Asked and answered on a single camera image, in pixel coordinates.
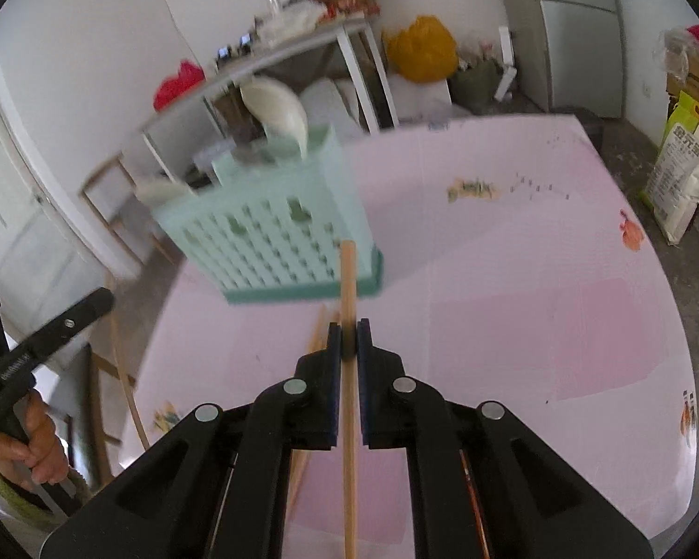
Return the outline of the left hand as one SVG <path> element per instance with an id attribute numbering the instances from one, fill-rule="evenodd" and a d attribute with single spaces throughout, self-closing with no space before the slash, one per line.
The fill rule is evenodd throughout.
<path id="1" fill-rule="evenodd" d="M 55 424 L 39 392 L 26 396 L 23 424 L 28 442 L 0 431 L 0 473 L 28 492 L 41 484 L 58 484 L 69 475 L 69 461 L 56 435 Z"/>

